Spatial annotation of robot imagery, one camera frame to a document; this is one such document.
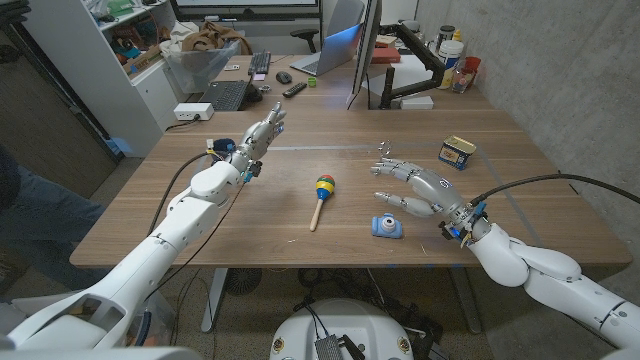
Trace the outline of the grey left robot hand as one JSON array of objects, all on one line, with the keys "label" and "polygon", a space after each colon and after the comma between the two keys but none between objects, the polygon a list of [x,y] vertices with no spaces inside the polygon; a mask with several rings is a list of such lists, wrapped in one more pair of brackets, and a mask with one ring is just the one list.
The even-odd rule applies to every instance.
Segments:
[{"label": "grey left robot hand", "polygon": [[267,152],[273,140],[283,132],[286,111],[277,102],[267,116],[249,127],[236,149],[229,155],[227,162],[238,171],[247,171],[250,165],[260,160]]}]

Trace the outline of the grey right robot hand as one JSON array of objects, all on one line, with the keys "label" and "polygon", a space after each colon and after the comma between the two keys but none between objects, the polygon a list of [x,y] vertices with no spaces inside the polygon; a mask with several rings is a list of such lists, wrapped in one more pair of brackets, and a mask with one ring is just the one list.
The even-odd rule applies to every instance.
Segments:
[{"label": "grey right robot hand", "polygon": [[457,189],[445,178],[430,169],[398,159],[382,158],[370,168],[374,175],[390,175],[407,182],[421,199],[400,197],[375,192],[374,197],[383,202],[402,208],[417,217],[429,217],[441,213],[454,224],[469,221],[473,210],[463,200]]}]

